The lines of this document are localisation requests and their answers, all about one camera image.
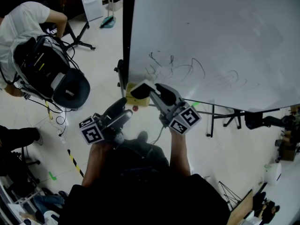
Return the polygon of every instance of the green tape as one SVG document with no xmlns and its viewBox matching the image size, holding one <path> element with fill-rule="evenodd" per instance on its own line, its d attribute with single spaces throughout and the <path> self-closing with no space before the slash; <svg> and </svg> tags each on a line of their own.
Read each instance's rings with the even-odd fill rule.
<svg viewBox="0 0 300 225">
<path fill-rule="evenodd" d="M 199 105 L 200 103 L 199 102 L 194 102 L 193 104 L 192 104 L 192 106 L 193 107 L 196 107 L 197 105 Z"/>
<path fill-rule="evenodd" d="M 50 177 L 52 178 L 52 180 L 53 180 L 53 181 L 57 180 L 57 178 L 56 178 L 56 177 L 53 177 L 53 175 L 52 175 L 52 173 L 51 173 L 51 172 L 48 172 L 48 173 L 49 173 L 49 175 L 50 175 Z"/>
</svg>

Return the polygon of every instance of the jeans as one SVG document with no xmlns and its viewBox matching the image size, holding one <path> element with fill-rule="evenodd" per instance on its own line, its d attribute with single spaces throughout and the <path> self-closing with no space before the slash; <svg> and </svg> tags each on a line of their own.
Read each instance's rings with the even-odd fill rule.
<svg viewBox="0 0 300 225">
<path fill-rule="evenodd" d="M 63 205 L 65 200 L 59 195 L 41 196 L 37 195 L 33 198 L 33 201 L 37 208 L 44 215 L 45 212 L 52 210 L 55 204 Z"/>
</svg>

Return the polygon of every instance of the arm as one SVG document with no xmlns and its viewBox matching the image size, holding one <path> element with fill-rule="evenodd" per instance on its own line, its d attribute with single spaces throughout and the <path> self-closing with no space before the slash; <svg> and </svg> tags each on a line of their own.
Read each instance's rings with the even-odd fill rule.
<svg viewBox="0 0 300 225">
<path fill-rule="evenodd" d="M 23 97 L 24 96 L 24 93 L 20 89 L 17 89 L 14 85 L 7 85 L 4 90 L 5 90 L 5 92 L 7 92 L 8 94 L 10 94 L 11 96 L 14 96 L 14 97 Z"/>
<path fill-rule="evenodd" d="M 188 177 L 191 175 L 191 171 L 188 163 L 186 137 L 170 131 L 172 136 L 170 169 L 178 175 Z"/>
<path fill-rule="evenodd" d="M 20 214 L 20 216 L 21 216 L 22 218 L 24 218 L 24 219 L 29 218 L 29 219 L 31 219 L 31 220 L 33 220 L 33 221 L 35 221 L 35 222 L 38 222 L 38 220 L 36 219 L 36 217 L 35 217 L 34 215 L 32 215 L 32 214 L 29 214 L 29 213 L 23 213 L 23 212 L 20 212 L 19 214 Z"/>
<path fill-rule="evenodd" d="M 93 144 L 90 148 L 88 166 L 82 181 L 82 186 L 89 187 L 100 174 L 105 165 L 106 156 L 113 147 L 109 143 Z"/>
<path fill-rule="evenodd" d="M 260 214 L 258 215 L 259 219 L 262 219 L 262 217 L 263 217 L 263 211 L 266 209 L 266 207 L 267 207 L 266 205 L 262 206 L 262 210 L 261 210 Z"/>
<path fill-rule="evenodd" d="M 65 31 L 68 18 L 63 13 L 59 13 L 53 10 L 50 10 L 49 16 L 46 20 L 47 23 L 55 23 L 57 27 L 57 37 L 62 38 L 62 35 Z"/>
</svg>

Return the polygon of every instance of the yellow and black tape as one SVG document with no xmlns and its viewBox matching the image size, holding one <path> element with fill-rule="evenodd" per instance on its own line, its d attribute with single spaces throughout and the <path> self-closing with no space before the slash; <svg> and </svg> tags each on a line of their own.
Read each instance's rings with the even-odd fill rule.
<svg viewBox="0 0 300 225">
<path fill-rule="evenodd" d="M 47 101 L 45 101 L 45 103 L 46 103 L 46 107 L 47 107 L 49 119 L 50 119 L 50 120 L 53 120 L 53 116 L 51 115 L 51 111 L 50 111 L 50 108 L 49 108 L 49 105 L 48 105 Z"/>
<path fill-rule="evenodd" d="M 73 158 L 70 149 L 68 149 L 67 152 L 69 153 L 69 156 L 70 156 L 71 160 L 73 161 L 73 163 L 74 163 L 76 169 L 78 170 L 78 172 L 82 175 L 82 177 L 84 177 L 84 174 L 83 174 L 83 172 L 81 171 L 80 167 L 77 165 L 75 159 Z"/>
</svg>

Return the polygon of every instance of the sneaker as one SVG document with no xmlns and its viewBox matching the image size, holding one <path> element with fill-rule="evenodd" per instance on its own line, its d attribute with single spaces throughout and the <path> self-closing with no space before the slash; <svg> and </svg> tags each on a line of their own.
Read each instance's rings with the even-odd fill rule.
<svg viewBox="0 0 300 225">
<path fill-rule="evenodd" d="M 44 140 L 43 140 L 42 134 L 41 134 L 40 130 L 39 130 L 37 127 L 36 127 L 36 129 L 37 129 L 38 134 L 39 134 L 39 139 L 36 140 L 36 142 L 37 142 L 37 144 L 39 144 L 39 145 L 43 145 Z"/>
</svg>

